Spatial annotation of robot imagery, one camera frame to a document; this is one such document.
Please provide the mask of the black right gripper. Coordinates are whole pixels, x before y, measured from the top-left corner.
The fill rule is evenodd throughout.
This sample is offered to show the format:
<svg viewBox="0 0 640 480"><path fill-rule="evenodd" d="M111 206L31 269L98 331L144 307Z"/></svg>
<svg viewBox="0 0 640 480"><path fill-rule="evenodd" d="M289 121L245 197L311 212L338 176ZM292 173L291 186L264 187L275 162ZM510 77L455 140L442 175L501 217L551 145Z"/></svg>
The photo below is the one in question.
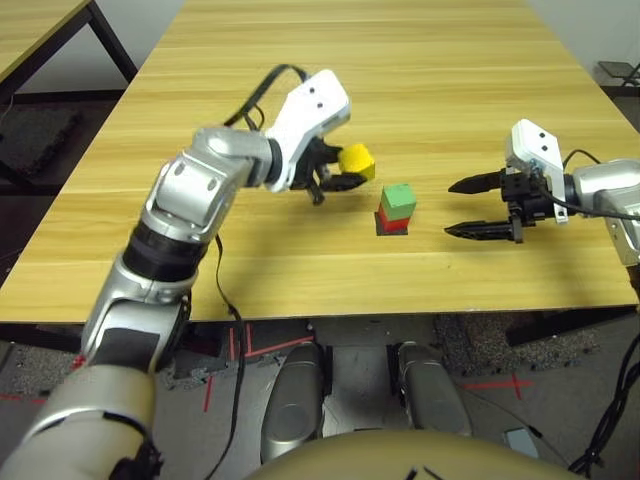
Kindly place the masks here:
<svg viewBox="0 0 640 480"><path fill-rule="evenodd" d="M448 226L444 231L454 237L469 240L512 240L523 242L525 227L550 217L550 201L539 185L525 173L509 173L506 169L465 177L452 184L448 191L458 194L478 194L500 189L507 205L508 221L468 221Z"/></svg>

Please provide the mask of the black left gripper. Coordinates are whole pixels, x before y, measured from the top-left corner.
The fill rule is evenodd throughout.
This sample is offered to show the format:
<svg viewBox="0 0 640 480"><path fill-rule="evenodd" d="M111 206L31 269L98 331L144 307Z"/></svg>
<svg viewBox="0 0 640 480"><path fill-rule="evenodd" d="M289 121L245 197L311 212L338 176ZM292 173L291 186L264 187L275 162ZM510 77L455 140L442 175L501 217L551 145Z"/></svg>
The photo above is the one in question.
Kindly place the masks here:
<svg viewBox="0 0 640 480"><path fill-rule="evenodd" d="M313 205L321 205L324 201L322 192L349 191L366 183L368 179L356 172L329 176L328 165L337 163L342 151L341 146L328 145L323 139L312 139L297 162L292 189L305 190Z"/></svg>

